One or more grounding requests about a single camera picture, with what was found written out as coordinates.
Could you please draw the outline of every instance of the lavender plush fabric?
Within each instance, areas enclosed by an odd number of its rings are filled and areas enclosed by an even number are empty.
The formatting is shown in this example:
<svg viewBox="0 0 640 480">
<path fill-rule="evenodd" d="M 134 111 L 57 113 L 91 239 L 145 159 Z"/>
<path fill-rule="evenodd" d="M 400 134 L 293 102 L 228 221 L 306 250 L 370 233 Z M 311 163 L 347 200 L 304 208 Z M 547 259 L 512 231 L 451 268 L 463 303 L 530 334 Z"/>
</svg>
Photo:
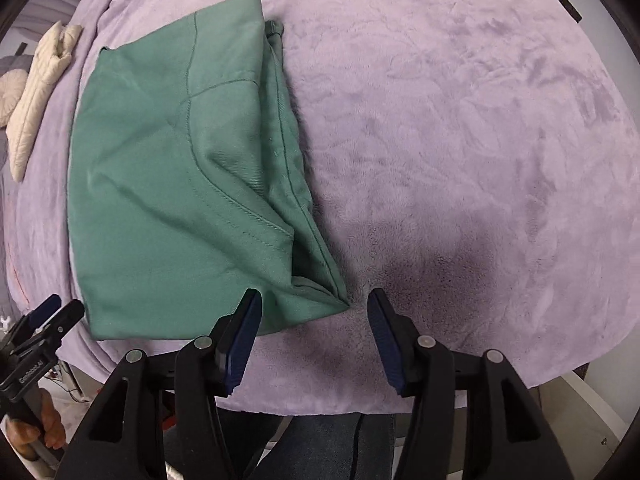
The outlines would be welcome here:
<svg viewBox="0 0 640 480">
<path fill-rule="evenodd" d="M 220 1 L 79 4 L 73 22 L 85 30 L 23 184 L 4 172 L 8 275 L 21 309 L 52 292 L 81 296 L 66 234 L 68 136 L 100 48 Z M 640 142 L 558 0 L 262 4 L 285 26 L 316 221 L 353 308 L 259 338 L 222 406 L 407 410 L 367 325 L 374 286 L 452 349 L 503 350 L 528 385 L 598 357 L 631 330 L 640 316 Z M 81 325 L 60 355 L 104 380 L 130 348 L 180 346 L 95 342 Z"/>
</svg>

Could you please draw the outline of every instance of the finger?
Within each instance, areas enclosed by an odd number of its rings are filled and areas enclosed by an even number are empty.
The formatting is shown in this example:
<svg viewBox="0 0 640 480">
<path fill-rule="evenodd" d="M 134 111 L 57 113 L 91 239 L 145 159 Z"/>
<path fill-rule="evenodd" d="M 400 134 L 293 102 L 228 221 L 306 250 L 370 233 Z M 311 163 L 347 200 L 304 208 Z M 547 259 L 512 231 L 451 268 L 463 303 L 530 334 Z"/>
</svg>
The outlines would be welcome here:
<svg viewBox="0 0 640 480">
<path fill-rule="evenodd" d="M 36 458 L 30 443 L 40 436 L 38 428 L 25 424 L 20 420 L 8 420 L 6 424 L 6 437 L 14 449 L 28 460 Z"/>
<path fill-rule="evenodd" d="M 6 424 L 6 435 L 12 446 L 27 446 L 38 439 L 40 430 L 21 420 L 9 420 Z"/>
<path fill-rule="evenodd" d="M 60 449 L 66 444 L 65 427 L 62 424 L 55 425 L 45 434 L 44 441 L 47 447 Z"/>
<path fill-rule="evenodd" d="M 60 414 L 53 405 L 53 399 L 51 394 L 41 388 L 40 393 L 42 395 L 42 410 L 40 412 L 40 418 L 42 419 L 42 427 L 45 432 L 49 432 L 56 424 L 60 423 Z"/>
</svg>

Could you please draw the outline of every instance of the folded green cloth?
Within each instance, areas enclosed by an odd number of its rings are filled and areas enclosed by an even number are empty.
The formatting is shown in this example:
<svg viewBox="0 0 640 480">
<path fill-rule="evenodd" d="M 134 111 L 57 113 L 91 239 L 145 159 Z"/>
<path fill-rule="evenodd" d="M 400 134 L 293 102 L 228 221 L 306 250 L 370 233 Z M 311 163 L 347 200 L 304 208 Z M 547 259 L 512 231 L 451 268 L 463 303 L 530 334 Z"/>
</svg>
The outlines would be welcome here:
<svg viewBox="0 0 640 480">
<path fill-rule="evenodd" d="M 71 139 L 68 226 L 94 337 L 260 333 L 347 309 L 312 215 L 282 27 L 228 0 L 101 51 Z"/>
</svg>

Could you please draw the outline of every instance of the white quilted fabric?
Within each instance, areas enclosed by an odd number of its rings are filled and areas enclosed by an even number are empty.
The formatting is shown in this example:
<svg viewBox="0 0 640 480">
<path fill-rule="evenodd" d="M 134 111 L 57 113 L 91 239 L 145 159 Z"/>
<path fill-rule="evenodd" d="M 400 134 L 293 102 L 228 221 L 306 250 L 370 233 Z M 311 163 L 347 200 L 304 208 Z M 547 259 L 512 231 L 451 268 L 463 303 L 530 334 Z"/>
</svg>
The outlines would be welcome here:
<svg viewBox="0 0 640 480">
<path fill-rule="evenodd" d="M 81 32 L 80 25 L 64 28 L 61 22 L 57 22 L 38 43 L 24 93 L 6 127 L 9 168 L 16 182 L 24 178 L 47 101 L 58 79 L 71 63 L 71 51 Z"/>
<path fill-rule="evenodd" d="M 7 125 L 27 84 L 27 71 L 9 70 L 0 77 L 0 128 Z"/>
</svg>

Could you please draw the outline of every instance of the jeans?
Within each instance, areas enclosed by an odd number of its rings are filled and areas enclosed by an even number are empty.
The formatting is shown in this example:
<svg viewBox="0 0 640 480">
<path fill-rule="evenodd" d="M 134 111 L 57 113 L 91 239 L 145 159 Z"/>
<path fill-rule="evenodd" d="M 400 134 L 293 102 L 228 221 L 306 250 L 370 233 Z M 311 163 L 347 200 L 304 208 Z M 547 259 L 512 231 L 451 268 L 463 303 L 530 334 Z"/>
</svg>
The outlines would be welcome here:
<svg viewBox="0 0 640 480">
<path fill-rule="evenodd" d="M 281 417 L 218 409 L 229 457 L 240 480 L 390 480 L 393 415 L 314 415 L 293 418 L 256 466 Z M 180 471 L 175 428 L 164 433 L 165 460 Z"/>
</svg>

